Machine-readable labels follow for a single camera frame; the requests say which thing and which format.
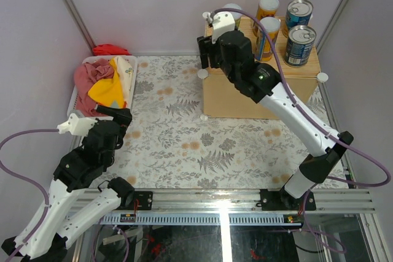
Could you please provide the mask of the blue mixed bean can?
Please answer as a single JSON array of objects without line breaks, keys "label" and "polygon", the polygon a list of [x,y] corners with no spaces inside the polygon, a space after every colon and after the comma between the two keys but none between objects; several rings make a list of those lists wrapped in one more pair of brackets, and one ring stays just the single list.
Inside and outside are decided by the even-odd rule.
[{"label": "blue mixed bean can", "polygon": [[275,17],[265,17],[260,20],[260,24],[265,28],[266,32],[260,28],[257,31],[254,58],[258,61],[269,61],[273,56],[273,50],[267,36],[270,37],[273,45],[275,45],[281,21]]}]

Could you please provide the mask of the orange can clear lid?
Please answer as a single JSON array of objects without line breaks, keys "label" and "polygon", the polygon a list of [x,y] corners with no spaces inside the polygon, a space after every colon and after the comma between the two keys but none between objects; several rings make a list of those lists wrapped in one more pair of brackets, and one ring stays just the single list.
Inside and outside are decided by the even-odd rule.
[{"label": "orange can clear lid", "polygon": [[[242,10],[242,8],[241,8],[239,5],[234,4],[234,3],[226,4],[226,5],[223,6],[223,8],[230,8],[230,9]],[[238,12],[231,12],[231,14],[232,14],[232,16],[233,16],[233,18],[234,18],[235,26],[236,26],[237,28],[239,28],[240,23],[241,23],[242,14],[241,14],[241,13],[238,13]]]}]

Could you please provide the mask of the dark blue soup can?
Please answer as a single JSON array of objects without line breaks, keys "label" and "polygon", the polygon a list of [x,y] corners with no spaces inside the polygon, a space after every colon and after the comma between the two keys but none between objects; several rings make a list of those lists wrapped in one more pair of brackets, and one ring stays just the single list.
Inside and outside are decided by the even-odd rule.
[{"label": "dark blue soup can", "polygon": [[290,29],[284,54],[284,62],[292,67],[304,66],[311,54],[316,39],[316,32],[306,25],[297,25]]}]

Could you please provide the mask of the light blue Progresso soup can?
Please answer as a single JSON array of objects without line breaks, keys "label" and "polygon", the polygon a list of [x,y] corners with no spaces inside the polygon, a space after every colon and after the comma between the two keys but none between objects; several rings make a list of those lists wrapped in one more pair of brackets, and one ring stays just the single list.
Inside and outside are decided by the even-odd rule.
[{"label": "light blue Progresso soup can", "polygon": [[308,25],[313,13],[313,4],[309,0],[293,0],[287,6],[283,35],[297,25]]}]

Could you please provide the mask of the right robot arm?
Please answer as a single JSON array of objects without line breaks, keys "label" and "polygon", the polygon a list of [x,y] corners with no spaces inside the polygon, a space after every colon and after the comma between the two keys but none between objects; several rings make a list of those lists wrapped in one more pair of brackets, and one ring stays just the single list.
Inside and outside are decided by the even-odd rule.
[{"label": "right robot arm", "polygon": [[252,56],[251,41],[241,31],[229,31],[216,41],[197,39],[201,65],[219,68],[235,88],[255,103],[272,111],[305,145],[309,154],[280,190],[280,202],[294,209],[315,184],[323,183],[353,142],[351,133],[325,125],[291,92],[279,72]]}]

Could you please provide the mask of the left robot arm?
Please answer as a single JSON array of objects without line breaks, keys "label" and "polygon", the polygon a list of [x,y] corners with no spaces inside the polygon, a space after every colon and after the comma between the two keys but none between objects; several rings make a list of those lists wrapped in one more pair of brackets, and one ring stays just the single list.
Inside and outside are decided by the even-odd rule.
[{"label": "left robot arm", "polygon": [[128,108],[98,105],[96,111],[107,115],[108,119],[84,117],[75,111],[54,129],[60,134],[81,137],[82,144],[61,158],[48,190],[36,181],[1,166],[9,175],[33,184],[44,197],[26,228],[2,243],[1,248],[8,261],[15,256],[22,261],[61,261],[79,236],[100,218],[112,210],[129,209],[134,204],[134,188],[125,179],[116,177],[108,181],[98,197],[71,218],[66,216],[91,183],[113,165],[115,151],[122,147],[132,121]]}]

